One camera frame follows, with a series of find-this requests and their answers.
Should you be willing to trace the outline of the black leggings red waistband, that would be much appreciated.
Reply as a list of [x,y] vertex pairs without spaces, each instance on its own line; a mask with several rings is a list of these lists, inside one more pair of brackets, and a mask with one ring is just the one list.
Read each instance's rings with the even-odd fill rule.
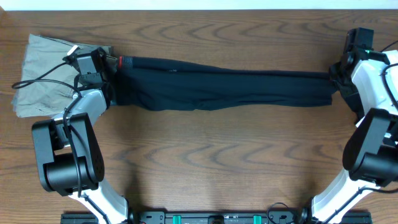
[[328,106],[336,92],[327,73],[232,70],[162,58],[119,58],[117,105],[151,111],[220,110],[242,105]]

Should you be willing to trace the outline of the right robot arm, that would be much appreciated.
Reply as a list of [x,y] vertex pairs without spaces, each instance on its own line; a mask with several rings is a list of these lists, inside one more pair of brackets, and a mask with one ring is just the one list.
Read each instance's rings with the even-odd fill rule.
[[364,116],[343,151],[343,168],[303,208],[296,223],[359,223],[345,215],[365,196],[390,194],[397,181],[397,51],[355,49],[346,54],[345,78],[357,90]]

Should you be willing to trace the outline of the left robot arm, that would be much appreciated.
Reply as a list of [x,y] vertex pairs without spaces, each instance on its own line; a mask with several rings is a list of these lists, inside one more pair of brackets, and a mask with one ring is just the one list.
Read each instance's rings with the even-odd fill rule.
[[98,223],[130,223],[129,202],[104,176],[104,160],[93,130],[109,108],[110,83],[104,55],[67,56],[78,71],[72,102],[53,118],[32,126],[42,187],[83,204]]

